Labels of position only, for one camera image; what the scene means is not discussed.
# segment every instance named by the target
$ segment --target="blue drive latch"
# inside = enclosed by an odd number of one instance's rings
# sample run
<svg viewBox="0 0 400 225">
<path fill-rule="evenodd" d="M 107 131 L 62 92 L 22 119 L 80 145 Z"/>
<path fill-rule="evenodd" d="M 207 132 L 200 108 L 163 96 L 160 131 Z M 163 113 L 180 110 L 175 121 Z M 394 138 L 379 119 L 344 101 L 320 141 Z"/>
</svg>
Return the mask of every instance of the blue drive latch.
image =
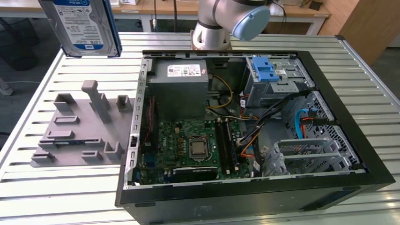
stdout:
<svg viewBox="0 0 400 225">
<path fill-rule="evenodd" d="M 276 76 L 274 70 L 274 64 L 267 57 L 254 57 L 252 65 L 255 67 L 259 81 L 279 81 L 280 77 Z"/>
</svg>

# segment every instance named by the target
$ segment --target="blue hard drive label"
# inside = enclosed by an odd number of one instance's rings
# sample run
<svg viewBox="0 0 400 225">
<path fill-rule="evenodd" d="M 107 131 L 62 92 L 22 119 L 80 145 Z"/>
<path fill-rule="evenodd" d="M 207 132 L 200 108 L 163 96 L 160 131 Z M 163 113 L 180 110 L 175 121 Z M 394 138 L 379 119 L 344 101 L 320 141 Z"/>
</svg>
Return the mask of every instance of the blue hard drive label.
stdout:
<svg viewBox="0 0 400 225">
<path fill-rule="evenodd" d="M 102 49 L 104 42 L 90 0 L 55 0 L 54 5 L 72 44 L 83 50 Z"/>
</svg>

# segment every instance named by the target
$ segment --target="open computer tower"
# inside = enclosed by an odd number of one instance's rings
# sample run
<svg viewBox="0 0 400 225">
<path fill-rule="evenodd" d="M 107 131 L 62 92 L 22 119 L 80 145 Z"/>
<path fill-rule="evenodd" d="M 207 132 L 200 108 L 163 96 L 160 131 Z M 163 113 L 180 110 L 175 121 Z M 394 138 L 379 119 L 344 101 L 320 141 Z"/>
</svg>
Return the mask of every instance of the open computer tower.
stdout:
<svg viewBox="0 0 400 225">
<path fill-rule="evenodd" d="M 143 54 L 116 196 L 140 224 L 326 209 L 395 182 L 308 52 Z"/>
</svg>

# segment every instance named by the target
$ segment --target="metal slatted table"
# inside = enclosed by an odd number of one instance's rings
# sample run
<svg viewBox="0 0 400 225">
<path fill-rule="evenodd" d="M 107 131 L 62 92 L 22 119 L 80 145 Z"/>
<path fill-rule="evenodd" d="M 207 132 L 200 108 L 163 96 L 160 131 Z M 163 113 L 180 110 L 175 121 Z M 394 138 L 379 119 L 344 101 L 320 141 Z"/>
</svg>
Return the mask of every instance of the metal slatted table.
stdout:
<svg viewBox="0 0 400 225">
<path fill-rule="evenodd" d="M 120 33 L 120 58 L 68 59 L 60 52 L 0 152 L 0 223 L 136 224 L 114 206 L 119 165 L 32 168 L 31 156 L 52 118 L 59 93 L 87 98 L 98 80 L 108 98 L 135 97 L 142 50 L 190 49 L 190 34 Z M 398 183 L 323 211 L 215 221 L 227 224 L 400 224 L 400 102 L 346 41 L 335 37 L 260 35 L 232 40 L 234 49 L 310 51 Z"/>
</svg>

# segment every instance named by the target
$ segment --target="motherboard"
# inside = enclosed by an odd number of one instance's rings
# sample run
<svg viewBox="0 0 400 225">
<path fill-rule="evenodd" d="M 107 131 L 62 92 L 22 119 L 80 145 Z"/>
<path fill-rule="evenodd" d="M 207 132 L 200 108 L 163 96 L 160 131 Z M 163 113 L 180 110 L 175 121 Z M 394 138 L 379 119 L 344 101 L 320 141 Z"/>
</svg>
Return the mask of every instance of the motherboard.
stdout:
<svg viewBox="0 0 400 225">
<path fill-rule="evenodd" d="M 158 150 L 143 154 L 142 183 L 250 177 L 247 161 L 238 161 L 240 136 L 236 120 L 162 121 Z"/>
</svg>

